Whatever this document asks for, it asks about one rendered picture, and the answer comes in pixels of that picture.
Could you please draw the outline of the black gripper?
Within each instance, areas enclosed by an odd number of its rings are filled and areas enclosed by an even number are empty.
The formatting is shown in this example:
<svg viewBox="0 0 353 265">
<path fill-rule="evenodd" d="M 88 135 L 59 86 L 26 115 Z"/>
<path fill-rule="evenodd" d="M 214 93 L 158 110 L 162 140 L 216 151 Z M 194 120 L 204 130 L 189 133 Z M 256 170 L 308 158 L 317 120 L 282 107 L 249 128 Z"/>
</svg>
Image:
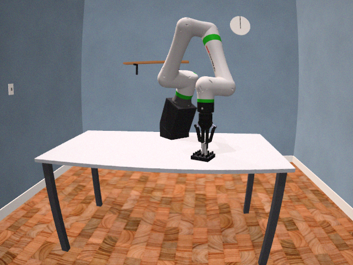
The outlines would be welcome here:
<svg viewBox="0 0 353 265">
<path fill-rule="evenodd" d="M 199 126 L 201 128 L 201 134 L 200 134 Z M 205 151 L 205 155 L 207 155 L 208 143 L 212 142 L 215 129 L 217 128 L 217 126 L 213 125 L 212 113 L 211 114 L 199 113 L 199 121 L 197 124 L 194 125 L 194 127 L 196 129 L 198 142 L 201 142 L 201 148 L 202 148 L 201 154 L 204 154 L 204 151 Z M 212 130 L 209 137 L 210 127 L 212 127 Z M 206 134 L 205 134 L 205 131 L 206 131 Z"/>
</svg>

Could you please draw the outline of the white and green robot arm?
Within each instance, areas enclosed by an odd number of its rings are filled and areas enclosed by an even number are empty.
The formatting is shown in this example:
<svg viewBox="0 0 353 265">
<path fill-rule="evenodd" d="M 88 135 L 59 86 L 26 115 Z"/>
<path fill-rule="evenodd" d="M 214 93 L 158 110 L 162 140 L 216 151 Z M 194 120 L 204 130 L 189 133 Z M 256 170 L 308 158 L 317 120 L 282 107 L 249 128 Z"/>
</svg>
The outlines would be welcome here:
<svg viewBox="0 0 353 265">
<path fill-rule="evenodd" d="M 216 78 L 199 78 L 194 72 L 179 70 L 186 48 L 194 36 L 202 38 Z M 215 96 L 228 97 L 235 92 L 236 85 L 226 62 L 220 34 L 213 23 L 191 18 L 181 18 L 177 22 L 172 45 L 158 75 L 158 83 L 165 88 L 176 88 L 172 102 L 183 108 L 191 107 L 196 88 L 197 111 L 202 114 L 214 112 Z"/>
</svg>

